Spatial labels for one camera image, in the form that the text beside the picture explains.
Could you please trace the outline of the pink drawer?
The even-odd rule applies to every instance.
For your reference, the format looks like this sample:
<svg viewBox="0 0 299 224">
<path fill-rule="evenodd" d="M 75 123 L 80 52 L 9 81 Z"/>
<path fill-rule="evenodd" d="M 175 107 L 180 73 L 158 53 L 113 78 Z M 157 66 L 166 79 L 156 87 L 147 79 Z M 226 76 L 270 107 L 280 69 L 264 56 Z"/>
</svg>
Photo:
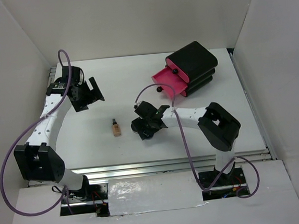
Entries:
<svg viewBox="0 0 299 224">
<path fill-rule="evenodd" d="M 189 83 L 189 77 L 188 77 L 188 75 L 186 75 L 186 73 L 184 71 L 182 71 L 181 68 L 179 68 L 175 63 L 173 63 L 169 58 L 166 58 L 165 61 L 166 61 L 167 66 L 169 68 L 171 68 L 172 73 L 174 75 L 180 76 L 180 78 L 184 82 Z"/>
<path fill-rule="evenodd" d="M 157 85 L 160 85 L 160 83 L 170 85 L 174 88 L 176 96 L 186 96 L 186 89 L 189 87 L 189 78 L 179 68 L 170 68 L 166 66 L 164 69 L 153 75 L 151 79 Z"/>
</svg>

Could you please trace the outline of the pink top drawer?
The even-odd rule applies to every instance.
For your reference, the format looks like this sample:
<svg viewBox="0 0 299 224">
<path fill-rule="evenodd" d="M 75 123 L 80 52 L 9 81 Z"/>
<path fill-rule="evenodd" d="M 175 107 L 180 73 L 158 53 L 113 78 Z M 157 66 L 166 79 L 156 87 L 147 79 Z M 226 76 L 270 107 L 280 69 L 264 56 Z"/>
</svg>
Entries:
<svg viewBox="0 0 299 224">
<path fill-rule="evenodd" d="M 166 61 L 167 66 L 169 68 L 171 68 L 172 73 L 174 75 L 180 76 L 180 78 L 184 82 L 189 83 L 189 77 L 188 77 L 188 75 L 186 75 L 186 73 L 184 71 L 182 71 L 181 68 L 179 68 L 175 63 L 173 63 L 169 58 L 166 58 L 165 61 Z"/>
</svg>

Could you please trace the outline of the black drawer organizer case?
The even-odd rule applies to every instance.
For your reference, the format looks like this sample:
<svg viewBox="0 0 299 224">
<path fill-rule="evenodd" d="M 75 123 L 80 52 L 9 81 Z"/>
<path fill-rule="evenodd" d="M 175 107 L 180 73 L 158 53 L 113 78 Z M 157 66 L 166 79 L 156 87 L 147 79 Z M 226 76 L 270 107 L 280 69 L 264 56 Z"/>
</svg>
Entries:
<svg viewBox="0 0 299 224">
<path fill-rule="evenodd" d="M 217 58 L 197 41 L 191 42 L 166 58 L 169 58 L 189 77 L 185 97 L 211 82 L 218 65 Z"/>
</svg>

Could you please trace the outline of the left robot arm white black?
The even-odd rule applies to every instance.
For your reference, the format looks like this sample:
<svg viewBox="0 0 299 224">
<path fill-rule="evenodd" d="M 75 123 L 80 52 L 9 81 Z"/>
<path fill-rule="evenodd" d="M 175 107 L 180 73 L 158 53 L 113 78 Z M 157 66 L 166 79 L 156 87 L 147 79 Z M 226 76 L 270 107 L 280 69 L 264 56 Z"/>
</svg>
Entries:
<svg viewBox="0 0 299 224">
<path fill-rule="evenodd" d="M 70 108 L 81 112 L 87 110 L 90 104 L 104 99 L 95 79 L 90 77 L 86 81 L 83 76 L 80 67 L 62 68 L 62 76 L 47 88 L 41 114 L 43 121 L 36 125 L 26 143 L 17 145 L 13 152 L 25 180 L 66 186 L 70 194 L 80 201 L 91 198 L 98 187 L 90 185 L 85 175 L 66 168 L 56 152 L 56 142 Z"/>
</svg>

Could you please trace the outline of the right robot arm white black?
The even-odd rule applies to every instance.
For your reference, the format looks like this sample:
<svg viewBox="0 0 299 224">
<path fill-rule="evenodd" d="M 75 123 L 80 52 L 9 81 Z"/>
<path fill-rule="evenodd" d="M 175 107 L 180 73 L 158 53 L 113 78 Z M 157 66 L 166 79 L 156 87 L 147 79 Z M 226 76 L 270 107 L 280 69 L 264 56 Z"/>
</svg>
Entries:
<svg viewBox="0 0 299 224">
<path fill-rule="evenodd" d="M 163 128 L 179 127 L 190 167 L 196 182 L 203 191 L 207 192 L 217 182 L 226 185 L 233 179 L 236 162 L 234 145 L 241 124 L 218 103 L 212 102 L 208 107 L 196 109 L 176 108 L 169 105 L 162 105 L 157 109 L 151 103 L 142 101 L 135 106 L 135 113 L 138 117 L 131 122 L 131 129 L 142 140 L 151 139 Z M 184 128 L 200 130 L 209 145 L 216 149 L 214 167 L 216 177 L 207 187 L 203 186 L 195 170 Z"/>
</svg>

